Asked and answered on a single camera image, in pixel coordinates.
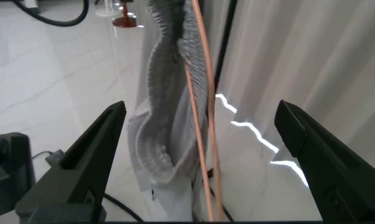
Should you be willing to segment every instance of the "glossy floor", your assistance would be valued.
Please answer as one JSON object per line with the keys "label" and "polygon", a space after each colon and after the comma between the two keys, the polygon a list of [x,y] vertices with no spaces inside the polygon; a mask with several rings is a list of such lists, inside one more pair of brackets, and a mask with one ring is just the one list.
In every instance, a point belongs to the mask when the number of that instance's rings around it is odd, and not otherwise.
{"label": "glossy floor", "polygon": [[[74,1],[62,2],[47,3],[43,15],[69,19],[81,10]],[[94,11],[78,26],[59,28],[0,2],[0,133],[27,134],[33,154],[67,150],[111,103],[126,102],[126,120],[133,113],[144,28],[115,29]],[[218,95],[223,198],[234,219],[321,219],[299,168],[293,162],[272,162],[278,151],[258,140],[250,125],[231,123],[232,117],[232,105]],[[140,193],[126,134],[121,134],[106,191],[151,220],[155,204]],[[38,179],[49,169],[44,157],[34,161]],[[133,220],[107,201],[103,204],[107,220]]]}

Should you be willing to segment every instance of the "marble floor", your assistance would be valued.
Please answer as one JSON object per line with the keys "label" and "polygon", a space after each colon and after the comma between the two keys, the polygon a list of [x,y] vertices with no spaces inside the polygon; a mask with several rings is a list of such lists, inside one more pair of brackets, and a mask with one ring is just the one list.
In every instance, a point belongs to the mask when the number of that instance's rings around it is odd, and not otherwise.
{"label": "marble floor", "polygon": [[[81,10],[75,1],[56,2],[45,3],[43,15],[71,19]],[[115,29],[94,11],[80,25],[60,28],[0,2],[0,133],[27,134],[33,154],[67,150],[116,101],[126,102],[126,120],[133,113],[144,28]],[[278,151],[232,117],[233,106],[218,95],[223,198],[233,218],[321,220],[300,169],[291,161],[274,162]],[[139,191],[126,134],[121,133],[106,192],[151,220],[153,206]],[[44,157],[34,161],[38,179],[49,169]],[[107,220],[133,221],[109,202],[103,205]]]}

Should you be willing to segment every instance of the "brown round base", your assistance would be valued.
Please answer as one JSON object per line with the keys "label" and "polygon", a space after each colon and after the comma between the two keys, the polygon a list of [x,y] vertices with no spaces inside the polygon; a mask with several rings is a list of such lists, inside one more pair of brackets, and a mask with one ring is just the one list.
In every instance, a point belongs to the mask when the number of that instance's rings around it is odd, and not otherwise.
{"label": "brown round base", "polygon": [[131,17],[128,17],[127,19],[125,17],[120,17],[113,21],[113,25],[121,28],[136,27],[136,19]]}

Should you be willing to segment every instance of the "gray cloth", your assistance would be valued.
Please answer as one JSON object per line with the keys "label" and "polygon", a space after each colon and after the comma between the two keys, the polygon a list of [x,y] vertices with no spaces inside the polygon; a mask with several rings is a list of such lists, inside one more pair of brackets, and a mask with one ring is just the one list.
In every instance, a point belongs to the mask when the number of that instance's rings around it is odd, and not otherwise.
{"label": "gray cloth", "polygon": [[191,221],[193,198],[197,197],[191,183],[199,171],[199,155],[184,63],[192,76],[206,142],[208,84],[203,49],[190,0],[145,2],[159,37],[154,48],[144,41],[143,51],[151,53],[147,62],[143,52],[147,69],[142,69],[140,79],[144,80],[138,91],[143,88],[147,94],[138,94],[136,111],[129,120],[130,157],[141,190],[154,189],[169,220]]}

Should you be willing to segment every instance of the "white curtain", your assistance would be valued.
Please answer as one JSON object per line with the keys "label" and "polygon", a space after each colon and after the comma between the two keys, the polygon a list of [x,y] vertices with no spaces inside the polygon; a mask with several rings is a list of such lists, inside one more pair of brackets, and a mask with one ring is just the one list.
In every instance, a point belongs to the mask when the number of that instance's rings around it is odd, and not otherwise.
{"label": "white curtain", "polygon": [[375,0],[238,1],[218,93],[281,149],[286,100],[375,167]]}

